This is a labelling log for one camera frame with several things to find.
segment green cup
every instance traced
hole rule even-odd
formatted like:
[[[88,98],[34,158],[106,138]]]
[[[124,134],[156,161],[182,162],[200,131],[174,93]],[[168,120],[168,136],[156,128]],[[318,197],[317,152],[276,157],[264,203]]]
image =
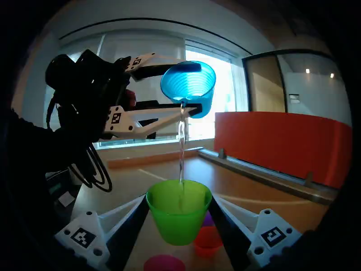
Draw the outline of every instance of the green cup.
[[[153,185],[146,195],[154,221],[164,241],[175,246],[190,244],[197,237],[212,199],[199,182],[167,180]]]

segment white line on floor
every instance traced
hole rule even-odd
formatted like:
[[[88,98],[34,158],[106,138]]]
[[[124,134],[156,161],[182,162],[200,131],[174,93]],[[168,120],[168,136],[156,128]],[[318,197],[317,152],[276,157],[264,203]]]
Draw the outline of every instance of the white line on floor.
[[[293,205],[293,204],[311,203],[311,201],[259,201],[259,200],[239,198],[239,197],[235,197],[235,196],[221,195],[221,194],[217,194],[217,193],[213,193],[213,194],[217,195],[218,197],[221,197],[225,200],[229,200],[229,201],[242,201],[242,202],[256,203],[256,204]]]
[[[145,174],[147,174],[147,175],[149,175],[149,176],[152,176],[152,177],[157,178],[157,179],[162,180],[162,181],[165,181],[165,180],[166,180],[166,179],[163,178],[163,177],[160,177],[160,176],[158,176],[158,175],[155,175],[155,174],[153,174],[153,173],[150,173],[149,171],[146,171],[146,170],[141,169],[141,168],[139,168],[138,171],[143,172],[143,173],[145,173]]]

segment wooden floor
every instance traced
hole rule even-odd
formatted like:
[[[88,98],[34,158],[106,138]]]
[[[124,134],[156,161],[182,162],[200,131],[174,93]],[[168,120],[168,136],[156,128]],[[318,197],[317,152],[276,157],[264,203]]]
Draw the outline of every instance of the wooden floor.
[[[83,185],[72,217],[88,210],[100,215],[144,194],[157,182],[178,178],[177,160],[152,163],[149,159],[149,162],[150,164],[133,164],[127,168],[109,170],[113,182],[111,193]],[[206,185],[213,194],[254,213],[270,208],[301,233],[314,229],[328,208],[253,181],[198,156],[185,160],[185,178]],[[221,248],[214,259],[204,260],[194,255],[192,245],[174,247],[162,241],[149,212],[125,270],[142,270],[147,259],[159,254],[178,257],[186,264],[187,270],[232,270],[224,248]]]

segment red wall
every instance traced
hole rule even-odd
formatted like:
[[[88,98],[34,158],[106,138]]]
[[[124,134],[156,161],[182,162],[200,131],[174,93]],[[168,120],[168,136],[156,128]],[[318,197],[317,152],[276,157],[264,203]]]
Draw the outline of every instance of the red wall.
[[[216,113],[214,149],[252,164],[340,188],[352,128],[323,117],[279,112]]]

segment blue cup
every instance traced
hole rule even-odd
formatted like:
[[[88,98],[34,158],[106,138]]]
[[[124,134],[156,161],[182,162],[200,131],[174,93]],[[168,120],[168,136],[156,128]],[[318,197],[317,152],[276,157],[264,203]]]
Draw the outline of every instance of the blue cup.
[[[201,103],[202,112],[192,118],[202,118],[211,110],[216,74],[200,61],[184,61],[172,66],[163,75],[161,90],[173,103]]]

